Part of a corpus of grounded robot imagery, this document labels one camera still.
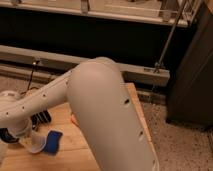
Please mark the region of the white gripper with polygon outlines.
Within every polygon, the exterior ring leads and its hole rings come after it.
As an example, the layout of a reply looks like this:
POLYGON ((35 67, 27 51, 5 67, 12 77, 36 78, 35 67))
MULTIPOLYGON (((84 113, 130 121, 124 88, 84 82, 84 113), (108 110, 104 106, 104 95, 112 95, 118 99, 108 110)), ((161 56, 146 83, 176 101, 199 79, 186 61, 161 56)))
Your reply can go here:
POLYGON ((18 138, 18 139, 29 138, 32 134, 32 126, 24 125, 24 126, 15 127, 12 130, 12 134, 15 138, 18 138))

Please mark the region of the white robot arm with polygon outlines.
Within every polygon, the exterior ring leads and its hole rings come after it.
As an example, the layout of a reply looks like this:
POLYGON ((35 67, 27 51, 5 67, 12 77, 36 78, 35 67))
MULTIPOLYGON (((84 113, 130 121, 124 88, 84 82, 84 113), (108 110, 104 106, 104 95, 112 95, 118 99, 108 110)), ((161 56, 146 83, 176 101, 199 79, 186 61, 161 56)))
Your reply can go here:
POLYGON ((22 138, 30 117, 67 102, 101 171, 160 171, 118 64, 106 57, 79 63, 34 93, 0 93, 0 128, 22 138))

